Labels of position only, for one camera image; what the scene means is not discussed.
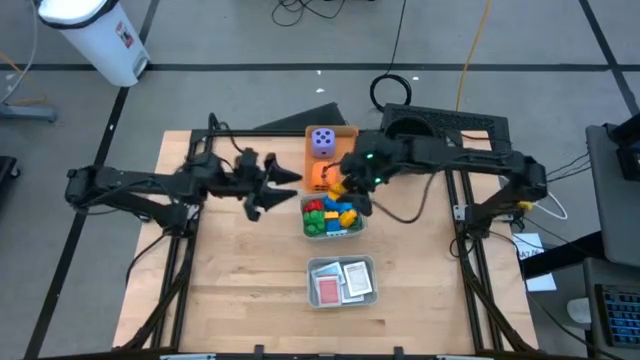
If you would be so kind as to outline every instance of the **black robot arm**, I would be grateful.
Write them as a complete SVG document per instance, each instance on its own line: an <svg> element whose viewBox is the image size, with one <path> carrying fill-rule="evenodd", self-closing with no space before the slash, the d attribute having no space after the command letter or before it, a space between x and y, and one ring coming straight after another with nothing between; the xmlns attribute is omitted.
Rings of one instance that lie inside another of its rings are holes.
<svg viewBox="0 0 640 360"><path fill-rule="evenodd" d="M273 153L267 154L263 169L258 167L258 154L251 148L241 150L233 165L215 155L211 150L218 128L215 116L211 115L204 152L188 157L174 174L121 171L104 166L69 170L65 199L80 212L88 213L93 206L107 205L141 219L153 219L173 235L184 235L190 219L189 207L201 205L207 194L244 198L244 209L251 221L258 221L258 208L269 210L297 194L295 190L268 186L269 182L280 185L302 178L281 168ZM230 165L231 171L224 170L223 162ZM162 204L139 194L167 195L171 201Z"/></svg>
<svg viewBox="0 0 640 360"><path fill-rule="evenodd" d="M481 237L488 235L495 217L515 215L520 212L518 203L547 195L544 166L520 152L496 153L451 146L436 137L398 135L391 139L380 132L367 132L340 162L346 192L338 201L351 201L369 216L372 202L368 194L378 185L403 172L435 174L445 169L502 175L509 180L484 203L461 207L456 214L456 220Z"/></svg>

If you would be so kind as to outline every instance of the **label sticker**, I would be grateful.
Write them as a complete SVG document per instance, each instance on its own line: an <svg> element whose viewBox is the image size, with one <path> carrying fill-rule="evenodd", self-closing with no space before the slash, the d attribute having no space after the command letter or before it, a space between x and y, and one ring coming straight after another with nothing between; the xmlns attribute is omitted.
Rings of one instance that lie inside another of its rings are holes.
<svg viewBox="0 0 640 360"><path fill-rule="evenodd" d="M127 47L127 49L131 47L131 44L133 44L133 36L131 36L131 33L129 33L129 30L127 30L127 27L122 21L118 23L118 26L116 26L116 34L120 36L122 43Z"/></svg>

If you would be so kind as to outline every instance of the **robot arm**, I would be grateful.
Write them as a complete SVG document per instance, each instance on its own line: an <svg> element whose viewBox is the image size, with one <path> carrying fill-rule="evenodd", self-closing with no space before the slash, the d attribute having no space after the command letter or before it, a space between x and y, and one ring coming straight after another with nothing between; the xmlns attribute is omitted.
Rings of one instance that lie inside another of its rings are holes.
<svg viewBox="0 0 640 360"><path fill-rule="evenodd" d="M350 201L365 216L372 213L369 193L400 173L435 174L441 170L460 170L502 175L509 183L482 204L471 204L460 210L470 231L488 235L491 221L500 215L521 212L518 203L537 201L547 195L544 166L517 151L496 153L449 146L443 139L429 136L398 135L394 139L380 132L367 132L358 137L352 153L340 162L345 192L338 201Z"/></svg>

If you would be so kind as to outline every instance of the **computer monitor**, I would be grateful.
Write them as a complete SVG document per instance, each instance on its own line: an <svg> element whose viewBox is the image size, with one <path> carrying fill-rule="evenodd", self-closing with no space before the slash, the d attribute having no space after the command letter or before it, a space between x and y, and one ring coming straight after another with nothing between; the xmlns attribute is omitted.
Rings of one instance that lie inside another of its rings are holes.
<svg viewBox="0 0 640 360"><path fill-rule="evenodd" d="M640 181L640 114L611 128L609 136L619 146L616 154L624 178Z"/></svg>

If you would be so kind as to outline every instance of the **yellow lego brick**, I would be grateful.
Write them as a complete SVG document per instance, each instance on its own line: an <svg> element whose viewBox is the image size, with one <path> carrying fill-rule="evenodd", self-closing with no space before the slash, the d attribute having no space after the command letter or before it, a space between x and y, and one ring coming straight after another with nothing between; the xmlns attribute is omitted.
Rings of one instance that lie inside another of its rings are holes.
<svg viewBox="0 0 640 360"><path fill-rule="evenodd" d="M331 187L329 188L329 193L327 195L329 196L329 199L336 201L346 191L347 189L345 189L342 184L338 183L331 185Z"/></svg>
<svg viewBox="0 0 640 360"><path fill-rule="evenodd" d="M340 215L340 226L348 228L356 221L358 213L355 210L345 211Z"/></svg>
<svg viewBox="0 0 640 360"><path fill-rule="evenodd" d="M324 219L325 220L335 220L337 218L339 218L340 215L338 215L337 211L325 211L324 212Z"/></svg>
<svg viewBox="0 0 640 360"><path fill-rule="evenodd" d="M529 212L533 210L533 203L530 201L520 201L518 203L518 207L524 210L525 212Z"/></svg>

